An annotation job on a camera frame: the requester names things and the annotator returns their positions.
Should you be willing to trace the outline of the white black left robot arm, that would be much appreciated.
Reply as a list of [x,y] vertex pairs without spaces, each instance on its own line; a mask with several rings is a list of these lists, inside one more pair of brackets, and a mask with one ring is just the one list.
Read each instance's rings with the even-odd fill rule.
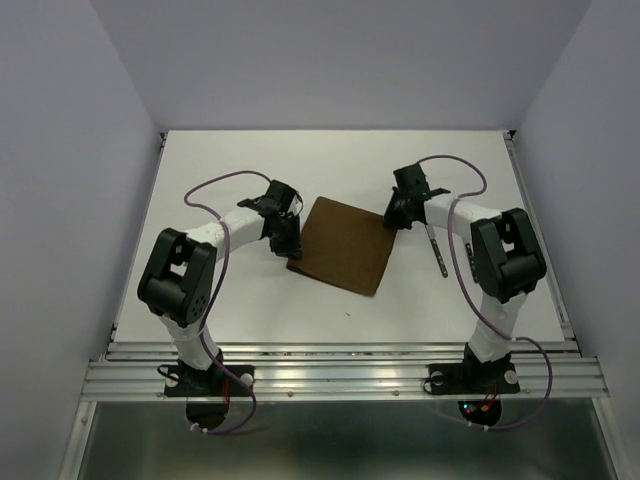
[[157,316],[177,348],[178,359],[162,365],[168,397],[220,396],[230,390],[249,396],[242,382],[251,366],[232,370],[206,326],[230,263],[230,254],[253,242],[268,240],[273,254],[302,256],[300,211],[303,200],[291,186],[272,180],[266,192],[238,202],[224,216],[188,231],[162,230],[153,245],[137,287],[137,297]]

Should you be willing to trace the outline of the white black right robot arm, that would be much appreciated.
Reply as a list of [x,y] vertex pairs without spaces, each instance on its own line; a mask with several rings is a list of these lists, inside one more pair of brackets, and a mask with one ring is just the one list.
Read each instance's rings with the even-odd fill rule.
[[443,228],[447,240],[461,239],[471,275],[482,291],[475,330],[458,363],[428,367],[426,390],[435,396],[519,392],[510,343],[519,312],[547,273],[527,212],[499,211],[473,203],[473,193],[431,188],[420,164],[393,173],[395,186],[383,216],[385,227],[409,230],[419,222]]

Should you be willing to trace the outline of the brown cloth napkin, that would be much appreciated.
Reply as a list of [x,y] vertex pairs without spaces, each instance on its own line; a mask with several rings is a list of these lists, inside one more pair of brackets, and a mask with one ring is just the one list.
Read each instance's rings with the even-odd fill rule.
[[376,294],[391,256],[396,231],[379,214],[318,197],[301,231],[302,258],[294,273],[366,297]]

